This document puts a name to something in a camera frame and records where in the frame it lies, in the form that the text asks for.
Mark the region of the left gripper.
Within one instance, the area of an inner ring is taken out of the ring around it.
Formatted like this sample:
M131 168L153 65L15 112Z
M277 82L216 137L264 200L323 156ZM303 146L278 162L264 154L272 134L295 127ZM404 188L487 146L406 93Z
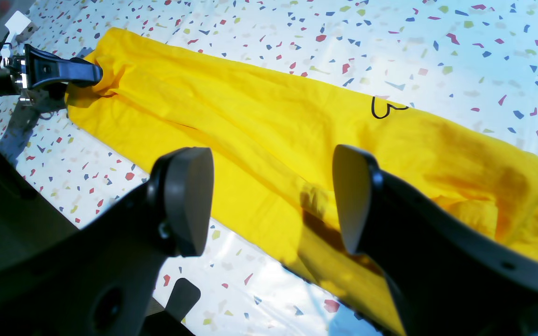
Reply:
M94 86L102 78L103 70L96 64L79 57L62 59L30 44L24 45L24 56L0 57L0 96L22 95L28 89L57 83ZM38 121L49 120L53 113L67 107L64 93L51 95L48 91L37 91L33 98L32 105L21 102L16 105L0 140L0 153L11 164L17 164Z

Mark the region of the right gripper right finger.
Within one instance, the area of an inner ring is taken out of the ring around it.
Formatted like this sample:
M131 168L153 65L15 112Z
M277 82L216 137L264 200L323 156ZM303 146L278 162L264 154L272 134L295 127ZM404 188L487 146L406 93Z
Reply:
M382 270L408 336L538 336L538 262L455 219L357 147L333 188L350 254Z

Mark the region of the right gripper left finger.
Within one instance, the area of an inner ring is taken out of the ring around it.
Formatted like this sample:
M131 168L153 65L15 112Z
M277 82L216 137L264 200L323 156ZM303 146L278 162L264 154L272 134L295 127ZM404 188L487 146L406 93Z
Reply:
M203 255L214 179L208 147L163 155L87 227L1 270L0 336L140 334L166 260Z

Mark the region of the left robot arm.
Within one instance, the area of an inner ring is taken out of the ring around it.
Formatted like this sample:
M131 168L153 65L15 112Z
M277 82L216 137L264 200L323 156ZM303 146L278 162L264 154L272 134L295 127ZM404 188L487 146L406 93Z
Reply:
M0 41L3 51L7 41ZM101 82L103 70L79 57L62 59L30 44L21 55L0 55L0 97L19 96L23 105L32 105L33 94L46 91L52 100L61 100L69 84L80 88ZM0 153L0 187L23 199L34 199L36 192L28 187L11 164Z

